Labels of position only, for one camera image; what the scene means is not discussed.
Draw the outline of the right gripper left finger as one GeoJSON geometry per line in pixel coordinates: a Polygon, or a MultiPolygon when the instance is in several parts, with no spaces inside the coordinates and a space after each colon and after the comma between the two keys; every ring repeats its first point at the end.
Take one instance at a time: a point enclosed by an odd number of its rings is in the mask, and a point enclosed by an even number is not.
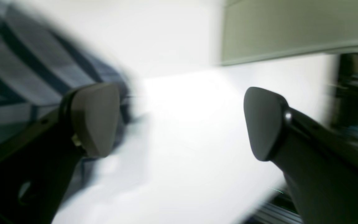
{"type": "Polygon", "coordinates": [[[111,153],[119,116],[114,83],[83,86],[0,144],[0,224],[52,223],[78,162],[111,153]]]}

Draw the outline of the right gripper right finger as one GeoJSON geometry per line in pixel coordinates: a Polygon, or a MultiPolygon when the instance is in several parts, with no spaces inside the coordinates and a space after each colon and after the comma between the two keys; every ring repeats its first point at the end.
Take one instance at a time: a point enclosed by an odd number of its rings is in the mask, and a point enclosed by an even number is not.
{"type": "Polygon", "coordinates": [[[358,147],[264,88],[248,88],[243,109],[255,158],[283,172],[303,222],[358,224],[358,147]]]}

